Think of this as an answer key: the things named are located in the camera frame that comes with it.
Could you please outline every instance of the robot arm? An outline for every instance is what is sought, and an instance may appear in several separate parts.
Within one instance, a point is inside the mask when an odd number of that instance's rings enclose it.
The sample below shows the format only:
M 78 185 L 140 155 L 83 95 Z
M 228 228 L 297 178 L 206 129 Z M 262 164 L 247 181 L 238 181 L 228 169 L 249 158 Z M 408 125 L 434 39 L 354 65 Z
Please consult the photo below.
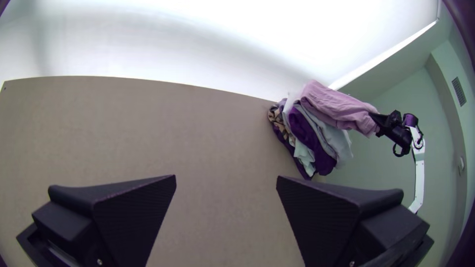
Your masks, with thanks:
M 380 130 L 376 133 L 377 137 L 383 135 L 394 141 L 393 153 L 396 157 L 402 157 L 409 154 L 412 150 L 414 163 L 416 164 L 416 188 L 414 191 L 414 201 L 409 206 L 409 210 L 414 214 L 422 206 L 424 200 L 424 153 L 426 151 L 426 141 L 424 135 L 419 129 L 419 119 L 409 113 L 404 114 L 404 120 L 401 119 L 401 113 L 394 110 L 389 115 L 370 113 L 371 118 L 379 126 Z M 401 152 L 396 152 L 396 146 L 401 147 Z
M 424 200 L 424 153 L 426 151 L 426 141 L 417 128 L 409 126 L 409 130 L 412 134 L 412 155 L 416 164 L 416 189 L 414 190 L 414 201 L 409 206 L 409 210 L 416 214 Z

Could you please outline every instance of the pink shirt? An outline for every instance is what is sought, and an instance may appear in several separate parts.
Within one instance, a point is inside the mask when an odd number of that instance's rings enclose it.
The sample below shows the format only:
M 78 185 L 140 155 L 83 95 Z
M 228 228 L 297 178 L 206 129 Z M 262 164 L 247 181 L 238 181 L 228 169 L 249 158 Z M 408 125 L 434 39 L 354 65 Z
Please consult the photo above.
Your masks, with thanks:
M 339 129 L 354 129 L 368 137 L 379 131 L 368 114 L 378 113 L 375 107 L 315 80 L 305 85 L 300 102 L 315 117 Z

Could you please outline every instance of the air vent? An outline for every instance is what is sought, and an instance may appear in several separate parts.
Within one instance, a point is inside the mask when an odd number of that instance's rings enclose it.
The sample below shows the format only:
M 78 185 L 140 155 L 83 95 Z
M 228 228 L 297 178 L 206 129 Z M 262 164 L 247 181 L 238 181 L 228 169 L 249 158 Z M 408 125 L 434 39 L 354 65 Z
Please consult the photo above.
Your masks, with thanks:
M 460 106 L 463 106 L 467 102 L 467 99 L 465 99 L 465 93 L 460 84 L 459 77 L 455 77 L 452 81 L 452 85 L 454 86 L 455 94 L 457 95 Z

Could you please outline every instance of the beige table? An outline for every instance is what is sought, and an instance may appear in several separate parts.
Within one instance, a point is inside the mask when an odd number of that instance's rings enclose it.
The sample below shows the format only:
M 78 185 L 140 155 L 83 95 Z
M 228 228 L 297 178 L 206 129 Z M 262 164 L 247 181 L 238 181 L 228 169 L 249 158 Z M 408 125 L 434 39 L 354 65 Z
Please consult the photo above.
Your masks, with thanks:
M 269 101 L 192 86 L 102 77 L 9 81 L 0 96 L 0 254 L 32 266 L 15 240 L 50 184 L 176 174 L 148 266 L 298 267 L 275 190 L 300 177 L 267 121 Z

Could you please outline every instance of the cloth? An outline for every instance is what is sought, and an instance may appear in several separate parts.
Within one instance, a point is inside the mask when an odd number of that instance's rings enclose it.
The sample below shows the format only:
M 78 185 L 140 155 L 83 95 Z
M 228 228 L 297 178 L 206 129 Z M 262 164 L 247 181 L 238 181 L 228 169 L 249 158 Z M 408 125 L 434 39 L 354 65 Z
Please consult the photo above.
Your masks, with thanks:
M 285 129 L 287 130 L 287 133 L 290 136 L 290 139 L 289 139 L 290 145 L 295 147 L 293 156 L 299 159 L 299 161 L 305 167 L 307 174 L 309 176 L 313 176 L 313 174 L 315 173 L 315 165 L 313 164 L 315 162 L 314 153 L 310 148 L 308 148 L 300 140 L 296 139 L 294 135 L 292 134 L 292 130 L 290 130 L 288 121 L 286 119 L 287 116 L 284 114 L 284 107 L 286 103 L 287 103 L 287 98 L 284 98 L 280 102 L 278 102 L 277 105 L 279 107 L 279 111 L 281 114 L 281 116 L 279 117 L 282 118 Z
M 284 106 L 284 113 L 285 111 L 291 110 L 293 107 L 302 113 L 317 135 L 323 150 L 332 158 L 336 159 L 336 168 L 342 168 L 349 160 L 353 158 L 353 153 L 351 152 L 351 141 L 348 136 L 348 132 L 322 122 L 308 110 L 302 107 L 299 97 L 300 94 L 296 92 L 289 94 L 287 102 Z
M 288 123 L 288 113 L 290 109 L 292 108 L 292 101 L 288 101 L 288 99 L 286 98 L 284 99 L 286 101 L 282 108 L 282 114 L 283 114 L 282 119 L 284 121 L 284 125 L 287 127 L 287 129 L 290 130 L 290 133 L 292 134 L 292 136 L 294 136 L 294 134 L 292 133 L 292 129 L 290 128 L 290 125 Z M 313 166 L 315 165 L 311 164 L 315 162 L 315 155 L 314 155 L 313 150 L 310 149 L 308 146 L 306 146 L 304 143 L 302 143 L 298 138 L 295 139 L 295 144 L 292 144 L 292 142 L 290 144 L 295 147 L 294 157 L 297 157 L 298 159 L 300 159 L 302 164 L 306 166 L 305 169 L 307 170 L 308 175 L 311 176 L 311 173 L 316 171 L 316 169 L 313 168 Z
M 294 140 L 295 140 L 295 138 L 289 133 L 289 131 L 285 127 L 284 121 L 282 119 L 282 109 L 284 107 L 285 101 L 286 101 L 286 99 L 284 98 L 281 102 L 276 103 L 276 104 L 271 106 L 271 108 L 269 109 L 268 114 L 267 114 L 268 119 L 269 119 L 269 121 L 272 125 L 272 129 L 273 129 L 274 133 L 277 136 L 277 139 L 282 144 L 284 144 L 284 146 L 287 148 L 287 150 L 291 154 L 291 156 L 292 156 L 292 158 L 295 162 L 295 165 L 297 166 L 297 169 L 300 172 L 300 174 L 302 174 L 304 179 L 311 180 L 314 173 L 312 173 L 312 175 L 309 175 L 307 173 L 307 170 L 305 169 L 305 166 L 300 162 L 300 160 L 298 158 L 294 157 L 295 148 L 293 146 L 291 146 L 291 144 L 289 142 L 292 138 Z
M 321 121 L 342 130 L 354 129 L 369 137 L 379 131 L 368 112 L 378 110 L 347 94 L 332 90 L 312 80 L 305 85 L 302 106 Z
M 323 150 L 320 140 L 318 140 L 309 122 L 295 107 L 288 113 L 288 123 L 297 140 L 300 140 L 314 152 L 316 172 L 323 176 L 331 173 L 336 166 L 336 160 Z

